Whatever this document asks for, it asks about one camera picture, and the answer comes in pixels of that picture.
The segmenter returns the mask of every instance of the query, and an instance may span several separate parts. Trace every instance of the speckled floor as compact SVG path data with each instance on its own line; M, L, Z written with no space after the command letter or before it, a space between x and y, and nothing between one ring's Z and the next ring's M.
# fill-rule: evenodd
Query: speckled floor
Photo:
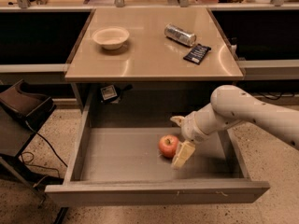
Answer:
M58 108L40 131L65 161L72 151L79 120L77 109ZM299 223L299 151L249 123L234 130L251 178L271 185L257 202L70 208L63 223ZM35 154L33 164L57 168L64 175L64 166L40 138L36 137L26 151ZM60 209L50 198L38 207L39 199L21 183L0 180L0 197L0 223L52 223Z

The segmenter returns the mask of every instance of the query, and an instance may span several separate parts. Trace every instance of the white bowl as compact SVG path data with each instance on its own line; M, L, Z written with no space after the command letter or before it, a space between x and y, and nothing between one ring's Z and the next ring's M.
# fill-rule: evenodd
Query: white bowl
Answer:
M109 26L93 33L93 41L104 49L118 49L129 38L129 32L123 27Z

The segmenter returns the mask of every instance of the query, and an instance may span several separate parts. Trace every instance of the black panel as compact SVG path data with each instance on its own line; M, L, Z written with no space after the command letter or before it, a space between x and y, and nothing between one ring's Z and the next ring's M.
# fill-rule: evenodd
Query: black panel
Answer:
M213 11L236 55L246 60L299 59L299 10Z
M89 11L0 13L0 64L65 63Z

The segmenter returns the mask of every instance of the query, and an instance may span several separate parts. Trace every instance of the red apple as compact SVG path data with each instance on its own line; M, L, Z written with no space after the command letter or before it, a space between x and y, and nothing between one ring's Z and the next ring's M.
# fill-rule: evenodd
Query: red apple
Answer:
M176 155L178 138L174 135L163 136L159 141L159 150L167 158L173 158Z

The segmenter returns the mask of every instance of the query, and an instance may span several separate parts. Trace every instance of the silver can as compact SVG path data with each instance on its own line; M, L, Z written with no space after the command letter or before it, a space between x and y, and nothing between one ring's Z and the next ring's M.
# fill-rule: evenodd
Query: silver can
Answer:
M169 37L185 46L188 46L188 47L193 46L194 42L196 41L195 34L188 33L173 24L166 25L166 27L164 29L164 34L167 37Z

